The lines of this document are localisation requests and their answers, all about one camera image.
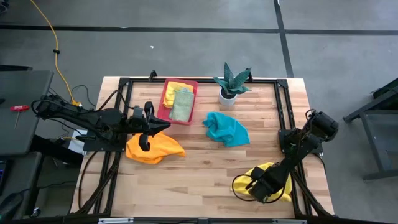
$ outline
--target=green cloth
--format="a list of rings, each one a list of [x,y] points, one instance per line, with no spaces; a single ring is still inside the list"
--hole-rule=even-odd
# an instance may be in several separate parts
[[[186,89],[175,92],[173,108],[169,118],[176,121],[188,121],[193,106],[193,93]]]

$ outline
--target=yellow cable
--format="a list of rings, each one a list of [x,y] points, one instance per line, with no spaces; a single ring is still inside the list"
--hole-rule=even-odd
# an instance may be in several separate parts
[[[50,28],[51,28],[51,31],[52,31],[52,33],[54,34],[54,37],[55,37],[55,50],[59,50],[59,49],[58,49],[58,37],[57,37],[57,34],[55,33],[54,28],[52,27],[50,21],[47,19],[47,17],[44,15],[44,13],[40,10],[40,8],[36,5],[36,3],[35,3],[33,0],[30,0],[30,2],[36,7],[36,9],[38,10],[38,12],[43,16],[43,18],[44,18],[44,19],[47,21],[47,23],[49,24],[49,26],[50,26]],[[67,86],[67,89],[68,89],[68,91],[69,91],[70,98],[72,99],[72,104],[75,105],[75,106],[80,105],[80,102],[76,102],[75,99],[73,98],[72,92],[70,91],[70,88],[69,88],[69,85],[68,85],[68,82],[67,82],[67,80],[65,79],[65,77],[62,75],[60,69],[58,68],[58,53],[55,53],[55,68],[57,69],[58,74],[60,74],[60,76],[61,76],[63,82],[65,82],[65,84],[66,84],[66,86]]]

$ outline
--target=snake plant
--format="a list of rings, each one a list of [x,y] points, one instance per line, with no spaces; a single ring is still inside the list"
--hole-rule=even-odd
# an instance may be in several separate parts
[[[248,87],[242,86],[242,84],[248,79],[249,74],[250,68],[247,68],[234,78],[231,69],[229,69],[228,64],[225,63],[224,80],[214,77],[214,81],[217,82],[228,95],[242,94],[246,91],[251,91]]]

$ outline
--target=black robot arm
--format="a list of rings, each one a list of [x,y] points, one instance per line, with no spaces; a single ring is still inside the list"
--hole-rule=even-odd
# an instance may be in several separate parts
[[[280,130],[280,147],[285,152],[285,159],[265,171],[259,167],[253,169],[251,173],[253,181],[246,187],[250,195],[258,202],[267,203],[269,196],[284,188],[290,173],[293,173],[294,178],[297,177],[295,173],[297,164],[322,142],[332,140],[337,131],[338,123],[335,120],[315,110],[312,110],[303,129]],[[300,183],[300,186],[306,188],[305,184]],[[317,212],[328,214],[322,208]]]
[[[99,138],[114,145],[123,141],[120,138],[122,134],[142,133],[139,145],[143,151],[149,151],[148,136],[154,136],[170,126],[168,121],[154,116],[155,110],[152,102],[146,102],[144,109],[135,106],[130,118],[116,108],[86,110],[71,105],[56,95],[43,96],[40,100],[35,100],[32,103],[32,109],[42,119],[62,118],[95,134],[94,136],[78,136],[77,138],[82,141],[95,141],[96,138]]]

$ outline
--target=folded towel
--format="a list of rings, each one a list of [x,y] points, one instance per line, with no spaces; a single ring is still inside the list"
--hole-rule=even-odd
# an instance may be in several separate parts
[[[258,167],[261,168],[262,170],[266,170],[268,167],[272,166],[274,163],[273,162],[267,162],[263,165],[259,165]],[[245,174],[246,175],[250,175],[251,172],[253,171],[253,169],[247,171]],[[246,196],[250,196],[248,190],[246,190],[246,186],[252,181],[252,178],[250,177],[246,177],[246,176],[242,176],[242,177],[238,177],[235,181],[234,181],[234,185],[233,188],[235,190],[235,192],[237,193],[241,193],[243,195]],[[286,185],[285,185],[285,191],[284,194],[282,195],[282,197],[280,198],[282,201],[284,202],[291,202],[292,199],[290,198],[289,194],[292,191],[292,180],[290,178],[290,175],[287,178],[286,181]],[[280,189],[278,192],[272,194],[267,201],[272,201],[277,199],[280,194],[282,193],[282,189]]]
[[[223,142],[224,146],[250,144],[246,128],[230,116],[209,112],[203,124],[208,128],[206,135],[214,141]]]
[[[175,92],[175,99],[171,119],[176,121],[188,121],[191,117],[194,95],[189,90],[182,89]]]
[[[154,137],[149,136],[150,150],[143,151],[138,140],[141,134],[134,135],[126,144],[126,156],[146,164],[157,164],[164,157],[172,154],[185,157],[185,151],[181,145],[174,139],[166,136],[163,131],[157,133]]]
[[[172,108],[174,104],[175,92],[186,88],[193,93],[193,86],[179,83],[179,82],[168,82],[166,88],[166,94],[163,99],[163,105],[167,108]]]

